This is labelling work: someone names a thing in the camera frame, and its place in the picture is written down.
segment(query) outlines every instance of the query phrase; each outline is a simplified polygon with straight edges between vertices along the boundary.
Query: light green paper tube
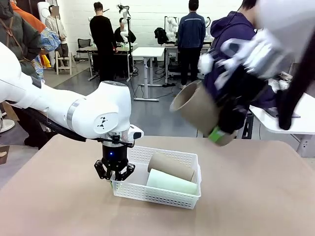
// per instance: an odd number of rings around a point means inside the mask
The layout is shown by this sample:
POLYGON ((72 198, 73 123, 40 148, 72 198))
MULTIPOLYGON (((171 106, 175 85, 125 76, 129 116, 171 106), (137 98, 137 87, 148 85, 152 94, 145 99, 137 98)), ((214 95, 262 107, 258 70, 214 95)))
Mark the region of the light green paper tube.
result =
POLYGON ((195 183, 171 176, 155 169, 152 169, 150 172, 147 186, 192 195, 196 195, 198 190, 198 185, 195 183))

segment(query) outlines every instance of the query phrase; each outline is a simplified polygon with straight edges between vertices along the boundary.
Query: orange jacket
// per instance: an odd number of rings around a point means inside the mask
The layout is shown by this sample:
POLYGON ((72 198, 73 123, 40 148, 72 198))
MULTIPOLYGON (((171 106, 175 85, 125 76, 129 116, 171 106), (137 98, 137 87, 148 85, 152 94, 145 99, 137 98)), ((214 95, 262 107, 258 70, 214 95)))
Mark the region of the orange jacket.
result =
POLYGON ((32 14, 29 14, 22 9, 18 8, 16 4, 11 2, 11 6, 13 8, 13 11, 18 13, 25 21, 27 21, 31 26, 33 26, 39 33, 42 33, 42 31, 46 28, 46 26, 36 17, 34 17, 32 14))

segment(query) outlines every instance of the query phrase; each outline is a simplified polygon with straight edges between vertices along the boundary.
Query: person's hand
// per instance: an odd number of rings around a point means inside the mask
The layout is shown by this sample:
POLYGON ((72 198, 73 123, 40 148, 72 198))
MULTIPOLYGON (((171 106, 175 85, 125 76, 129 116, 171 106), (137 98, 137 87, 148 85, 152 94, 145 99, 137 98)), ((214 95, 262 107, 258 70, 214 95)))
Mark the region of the person's hand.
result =
POLYGON ((40 50, 39 54, 40 54, 40 55, 46 55, 46 54, 48 54, 48 52, 45 51, 45 49, 42 48, 42 49, 40 50))

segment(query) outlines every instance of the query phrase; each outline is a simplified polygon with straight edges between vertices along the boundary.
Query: man in black jacket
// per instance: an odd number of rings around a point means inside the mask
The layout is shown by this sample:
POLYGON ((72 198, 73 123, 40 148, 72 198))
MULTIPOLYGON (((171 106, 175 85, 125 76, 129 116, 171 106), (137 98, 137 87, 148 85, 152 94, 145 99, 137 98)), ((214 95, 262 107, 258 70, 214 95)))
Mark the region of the man in black jacket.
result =
POLYGON ((90 29, 97 46, 99 55, 100 81, 114 80, 114 51, 117 52, 117 44, 112 29, 112 24, 107 17, 103 16, 103 5, 94 3, 96 16, 91 19, 90 29))
MULTIPOLYGON (((118 43, 123 43, 124 42, 123 37, 120 34, 122 31, 124 31, 124 27, 125 27, 124 24, 122 23, 122 20, 123 20, 123 18, 119 19, 120 27, 118 27, 115 30, 115 40, 118 43)), ((134 36, 134 34, 133 34, 133 32, 131 32, 131 30, 129 30, 129 34, 130 34, 130 36, 128 36, 128 39, 130 37, 130 42, 134 43, 136 41, 136 39, 137 39, 136 36, 134 36)))
POLYGON ((196 13, 199 0, 189 0, 189 14, 181 18, 178 29, 178 49, 181 53, 182 84, 186 86, 188 68, 191 69, 191 81, 197 79, 198 61, 206 36, 205 20, 196 13))

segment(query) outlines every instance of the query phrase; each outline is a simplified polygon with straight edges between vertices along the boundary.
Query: backpack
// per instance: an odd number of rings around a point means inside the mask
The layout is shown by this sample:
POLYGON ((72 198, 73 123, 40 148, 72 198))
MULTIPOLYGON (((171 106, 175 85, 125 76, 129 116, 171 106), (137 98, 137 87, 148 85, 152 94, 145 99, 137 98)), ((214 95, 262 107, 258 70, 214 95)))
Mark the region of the backpack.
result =
POLYGON ((161 27, 157 28, 154 31, 154 34, 155 34, 155 36, 157 38, 158 44, 162 45, 162 44, 164 44, 164 43, 166 43, 168 41, 168 38, 166 36, 166 31, 163 28, 161 28, 161 27))

